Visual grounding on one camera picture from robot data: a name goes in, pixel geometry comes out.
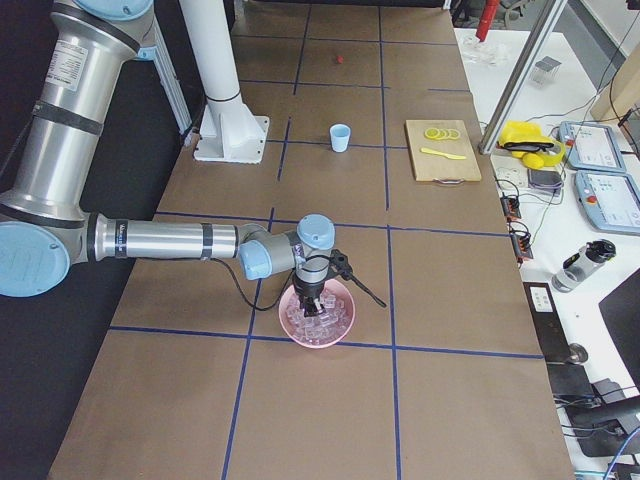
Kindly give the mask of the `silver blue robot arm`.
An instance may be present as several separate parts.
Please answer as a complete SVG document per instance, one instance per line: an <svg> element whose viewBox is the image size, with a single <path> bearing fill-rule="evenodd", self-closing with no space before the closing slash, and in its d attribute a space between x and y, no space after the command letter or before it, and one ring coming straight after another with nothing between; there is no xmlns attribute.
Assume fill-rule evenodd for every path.
<svg viewBox="0 0 640 480"><path fill-rule="evenodd" d="M321 314L335 238L323 215L274 235L256 224L109 219L80 208L121 67L163 41L150 1L57 1L51 17L58 39L16 180L1 196L2 294L42 294L74 264L106 257L235 258L250 280L291 271L302 312Z"/></svg>

